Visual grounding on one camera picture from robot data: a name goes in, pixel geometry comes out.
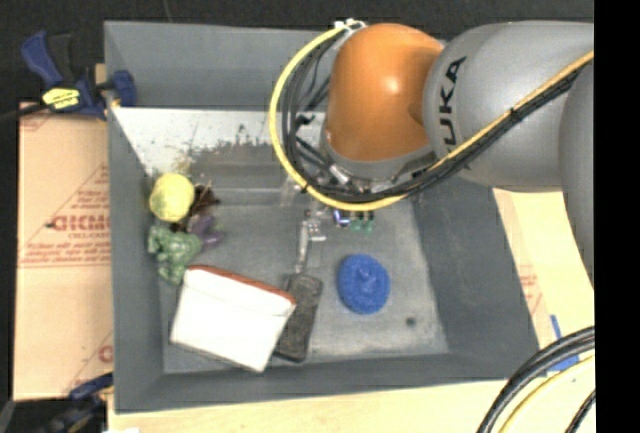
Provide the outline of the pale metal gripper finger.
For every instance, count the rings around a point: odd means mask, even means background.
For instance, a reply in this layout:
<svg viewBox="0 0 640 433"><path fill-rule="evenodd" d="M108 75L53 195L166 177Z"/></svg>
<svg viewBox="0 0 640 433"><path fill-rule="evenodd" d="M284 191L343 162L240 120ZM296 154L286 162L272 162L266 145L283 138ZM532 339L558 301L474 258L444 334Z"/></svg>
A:
<svg viewBox="0 0 640 433"><path fill-rule="evenodd" d="M304 220L301 222L298 238L297 238L297 256L296 262L294 265L294 272L301 273L304 271L308 259L308 250L309 250L309 223Z"/></svg>
<svg viewBox="0 0 640 433"><path fill-rule="evenodd" d="M315 269L321 265L323 246L327 241L327 234L320 223L309 226L308 268Z"/></svg>

